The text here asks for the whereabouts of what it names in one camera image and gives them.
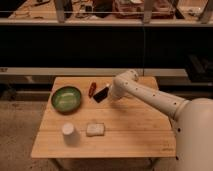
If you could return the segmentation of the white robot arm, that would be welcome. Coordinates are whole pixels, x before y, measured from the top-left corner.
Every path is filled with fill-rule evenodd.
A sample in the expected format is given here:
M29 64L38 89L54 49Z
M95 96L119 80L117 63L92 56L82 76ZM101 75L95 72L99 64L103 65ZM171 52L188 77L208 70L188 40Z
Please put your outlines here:
M187 100L142 85L138 79L135 70L116 75L109 97L118 100L129 93L176 122L175 171L213 171L213 99Z

